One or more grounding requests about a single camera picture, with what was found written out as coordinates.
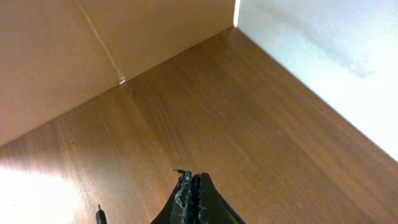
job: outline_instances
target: floor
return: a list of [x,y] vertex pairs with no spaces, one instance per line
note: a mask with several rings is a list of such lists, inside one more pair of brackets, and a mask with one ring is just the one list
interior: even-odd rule
[[172,169],[209,173],[248,223],[398,219],[398,164],[236,29],[0,148],[0,209],[149,223]]

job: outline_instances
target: wall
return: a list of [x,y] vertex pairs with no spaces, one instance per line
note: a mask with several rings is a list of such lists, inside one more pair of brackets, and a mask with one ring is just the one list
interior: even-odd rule
[[0,145],[233,24],[234,0],[0,2]]
[[398,159],[398,2],[241,0],[238,28]]

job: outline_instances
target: white wall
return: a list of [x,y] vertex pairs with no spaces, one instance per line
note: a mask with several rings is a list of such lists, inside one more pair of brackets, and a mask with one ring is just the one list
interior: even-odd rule
[[398,161],[398,1],[241,0],[238,28]]

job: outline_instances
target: wooden floor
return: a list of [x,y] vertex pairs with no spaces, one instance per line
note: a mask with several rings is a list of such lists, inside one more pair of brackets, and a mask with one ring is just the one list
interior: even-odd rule
[[41,204],[39,219],[67,201],[75,223],[97,203],[109,223],[149,223],[171,169],[190,169],[248,223],[398,222],[398,165],[236,29],[3,146],[0,169],[72,186],[6,204]]

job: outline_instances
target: brown panel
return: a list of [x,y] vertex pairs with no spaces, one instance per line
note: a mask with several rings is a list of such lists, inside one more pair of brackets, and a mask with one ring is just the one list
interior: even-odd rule
[[118,84],[75,2],[0,9],[0,144]]
[[149,223],[181,168],[248,223],[396,223],[398,164],[236,29],[127,84],[0,148],[3,222]]
[[234,0],[79,0],[127,78],[233,25]]

